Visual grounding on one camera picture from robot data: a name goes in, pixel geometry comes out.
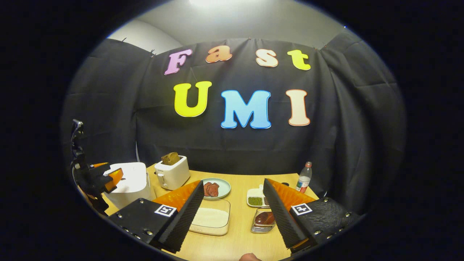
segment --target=yellow letter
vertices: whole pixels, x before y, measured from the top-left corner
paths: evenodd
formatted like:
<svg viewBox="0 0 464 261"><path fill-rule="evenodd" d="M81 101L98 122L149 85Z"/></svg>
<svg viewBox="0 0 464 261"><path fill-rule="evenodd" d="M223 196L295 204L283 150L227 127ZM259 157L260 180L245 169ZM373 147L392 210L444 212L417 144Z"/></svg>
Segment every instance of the yellow letter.
<svg viewBox="0 0 464 261"><path fill-rule="evenodd" d="M289 124L292 126L306 126L310 123L306 117L306 106L304 105L304 97L307 92L303 90L288 90L285 92L290 97L291 118Z"/></svg>
<svg viewBox="0 0 464 261"><path fill-rule="evenodd" d="M293 50L290 52L287 52L288 55L291 55L291 60L293 62L293 65L300 69L300 70L309 70L311 69L310 65L307 65L304 63L303 59L308 59L308 56L304 53L301 53L300 50Z"/></svg>
<svg viewBox="0 0 464 261"><path fill-rule="evenodd" d="M261 66L276 67L279 64L276 53L273 50L259 49L256 51L256 62Z"/></svg>
<svg viewBox="0 0 464 261"><path fill-rule="evenodd" d="M187 91L192 87L190 84L178 84L174 86L174 109L177 114L183 117L196 117L206 109L208 101L208 88L212 83L208 81L198 82L195 87L198 88L198 103L195 107L187 106Z"/></svg>
<svg viewBox="0 0 464 261"><path fill-rule="evenodd" d="M209 55L206 56L207 63L215 63L217 61L227 61L232 57L231 49L228 46L216 46L208 51Z"/></svg>

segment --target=meat slice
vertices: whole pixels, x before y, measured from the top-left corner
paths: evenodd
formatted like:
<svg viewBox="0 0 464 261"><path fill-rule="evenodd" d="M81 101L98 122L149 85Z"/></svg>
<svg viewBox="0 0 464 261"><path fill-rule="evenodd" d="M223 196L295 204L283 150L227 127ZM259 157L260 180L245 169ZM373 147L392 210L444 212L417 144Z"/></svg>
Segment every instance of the meat slice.
<svg viewBox="0 0 464 261"><path fill-rule="evenodd" d="M203 190L205 191L205 196L209 196L207 190L208 190L209 185L211 184L212 184L211 182L208 182L203 186Z"/></svg>
<svg viewBox="0 0 464 261"><path fill-rule="evenodd" d="M217 183L213 183L208 186L206 191L208 192L210 196L218 196L219 195L218 188L219 188L219 185Z"/></svg>

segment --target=blue letter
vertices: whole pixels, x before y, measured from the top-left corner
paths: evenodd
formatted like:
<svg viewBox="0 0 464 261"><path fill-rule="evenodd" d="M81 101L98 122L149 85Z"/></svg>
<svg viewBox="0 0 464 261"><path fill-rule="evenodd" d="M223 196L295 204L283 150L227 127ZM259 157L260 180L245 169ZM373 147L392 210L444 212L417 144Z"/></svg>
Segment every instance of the blue letter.
<svg viewBox="0 0 464 261"><path fill-rule="evenodd" d="M233 120L233 115L237 115L237 119L242 127L245 127L253 114L253 121L250 126L254 129L268 129L271 123L267 118L267 100L271 96L268 91L255 91L250 98L248 104L240 96L236 90L223 91L221 96L226 100L226 115L221 127L225 129L233 129L237 127L237 123Z"/></svg>

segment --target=bottle label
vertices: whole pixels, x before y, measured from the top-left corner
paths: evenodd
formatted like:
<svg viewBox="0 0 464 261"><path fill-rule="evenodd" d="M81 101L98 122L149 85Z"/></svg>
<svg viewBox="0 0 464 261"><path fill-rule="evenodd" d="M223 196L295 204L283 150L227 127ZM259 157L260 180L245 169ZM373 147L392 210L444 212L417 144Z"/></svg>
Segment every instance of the bottle label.
<svg viewBox="0 0 464 261"><path fill-rule="evenodd" d="M300 191L301 193L304 193L308 186L309 186L309 181L301 182L300 180L298 180L298 183L296 184L296 190Z"/></svg>

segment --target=pink letter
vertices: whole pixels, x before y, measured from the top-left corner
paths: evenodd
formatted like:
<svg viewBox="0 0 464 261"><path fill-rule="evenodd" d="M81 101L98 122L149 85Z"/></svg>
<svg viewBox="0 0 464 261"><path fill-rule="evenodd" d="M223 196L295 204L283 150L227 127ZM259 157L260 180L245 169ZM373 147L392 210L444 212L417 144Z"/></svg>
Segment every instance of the pink letter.
<svg viewBox="0 0 464 261"><path fill-rule="evenodd" d="M291 118L289 124L292 126L306 126L310 123L306 117L306 106L304 105L304 97L307 92L303 90L288 90L285 92L290 97Z"/></svg>
<svg viewBox="0 0 464 261"><path fill-rule="evenodd" d="M192 53L193 51L191 49L188 49L185 51L175 52L171 54L169 56L170 60L168 64L168 69L164 72L164 75L178 72L180 69L177 68L177 64L179 64L179 66L184 65L185 60L187 59L186 55L191 55Z"/></svg>

